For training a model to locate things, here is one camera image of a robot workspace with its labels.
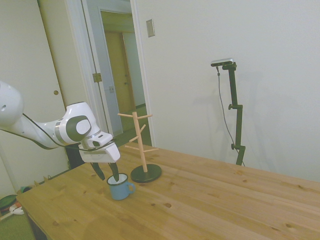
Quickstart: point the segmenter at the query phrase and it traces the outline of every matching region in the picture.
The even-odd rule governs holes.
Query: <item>black cable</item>
[[[33,121],[30,117],[28,117],[26,114],[22,114],[23,116],[25,116],[30,122],[32,122],[34,125],[36,125],[42,132],[45,133],[45,135],[48,136],[48,138],[54,142],[54,144],[58,145],[59,147],[63,147],[65,149],[73,149],[73,150],[80,150],[80,151],[84,151],[84,152],[93,152],[93,151],[96,151],[96,150],[99,150],[99,149],[102,149],[112,143],[114,143],[115,141],[114,140],[111,140],[110,142],[106,143],[105,145],[101,146],[101,147],[98,147],[98,148],[93,148],[93,149],[82,149],[82,148],[76,148],[76,147],[71,147],[71,146],[65,146],[65,145],[61,145],[59,143],[57,143],[44,129],[42,129],[35,121]]]
[[[236,144],[235,144],[235,141],[234,141],[234,139],[233,139],[233,137],[232,137],[232,135],[231,135],[231,133],[230,133],[230,131],[229,131],[229,128],[228,128],[228,125],[227,125],[227,121],[226,121],[225,109],[224,109],[224,104],[223,104],[223,102],[222,102],[221,91],[220,91],[220,72],[219,72],[219,68],[218,68],[217,66],[216,66],[216,70],[218,71],[218,74],[217,74],[217,75],[218,75],[219,97],[220,97],[220,102],[221,102],[221,106],[222,106],[222,113],[223,113],[224,124],[225,124],[226,130],[227,130],[228,133],[229,133],[229,136],[230,136],[230,138],[231,138],[231,140],[232,140],[233,145],[236,145]]]

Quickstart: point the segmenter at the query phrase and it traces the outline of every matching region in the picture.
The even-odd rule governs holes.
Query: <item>mug rim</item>
[[[128,175],[126,174],[126,173],[119,173],[119,175],[120,174],[123,174],[123,175],[126,175],[126,180],[124,180],[123,182],[120,182],[120,183],[116,183],[116,184],[111,184],[111,183],[109,183],[109,179],[110,178],[112,178],[113,177],[113,175],[112,176],[110,176],[110,177],[108,177],[108,179],[106,180],[106,183],[109,185],[109,186],[118,186],[118,185],[121,185],[121,184],[124,184],[127,180],[128,180]]]

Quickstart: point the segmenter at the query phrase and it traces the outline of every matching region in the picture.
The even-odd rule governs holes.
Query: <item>black round base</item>
[[[131,172],[131,179],[136,183],[149,183],[161,176],[161,167],[155,164],[147,164],[147,172],[144,172],[143,166],[138,166]]]

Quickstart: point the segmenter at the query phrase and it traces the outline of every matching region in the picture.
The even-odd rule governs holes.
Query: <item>wooden mug tree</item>
[[[131,175],[130,175],[132,181],[134,181],[136,183],[148,183],[148,182],[152,182],[152,181],[156,180],[157,178],[159,178],[161,176],[161,173],[162,173],[161,167],[159,167],[158,165],[155,165],[155,164],[146,164],[145,153],[151,152],[151,151],[156,151],[159,149],[154,148],[154,149],[150,149],[150,150],[144,150],[141,132],[145,129],[146,125],[144,124],[141,129],[139,126],[139,119],[145,119],[145,118],[152,117],[152,114],[145,115],[145,116],[138,116],[137,112],[134,111],[132,113],[132,115],[122,114],[122,113],[118,113],[118,115],[122,116],[122,117],[133,118],[136,136],[134,138],[132,138],[131,140],[129,140],[129,142],[131,143],[134,140],[138,140],[139,148],[125,145],[126,148],[140,151],[140,156],[141,156],[141,161],[142,161],[141,166],[138,166],[132,170]]]

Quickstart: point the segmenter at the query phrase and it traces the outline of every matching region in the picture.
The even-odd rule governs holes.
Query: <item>doorway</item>
[[[132,112],[137,112],[138,116],[146,115],[146,100],[132,15],[101,11],[101,18],[114,83],[111,86],[103,83],[105,95],[115,92],[119,113],[132,115]],[[141,119],[139,124],[140,127],[146,125],[141,133],[143,144],[151,146],[148,119]],[[118,147],[136,136],[132,118],[121,117],[121,125],[123,133],[115,136]]]

